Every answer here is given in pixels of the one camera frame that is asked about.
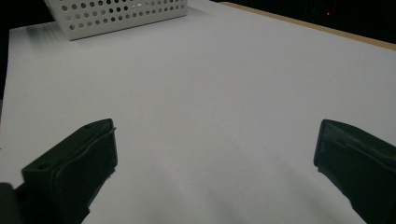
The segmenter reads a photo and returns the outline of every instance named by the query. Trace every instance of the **white table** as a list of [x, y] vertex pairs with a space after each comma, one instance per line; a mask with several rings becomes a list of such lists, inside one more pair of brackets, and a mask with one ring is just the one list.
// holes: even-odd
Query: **white table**
[[396, 145], [396, 51], [190, 0], [187, 17], [68, 41], [10, 32], [0, 180], [112, 118], [119, 165], [84, 223], [363, 223], [313, 165], [319, 124]]

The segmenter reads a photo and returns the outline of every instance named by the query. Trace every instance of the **white basket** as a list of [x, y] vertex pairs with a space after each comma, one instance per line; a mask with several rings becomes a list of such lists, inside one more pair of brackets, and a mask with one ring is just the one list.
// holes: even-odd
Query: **white basket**
[[69, 40], [187, 15], [187, 0], [45, 0]]

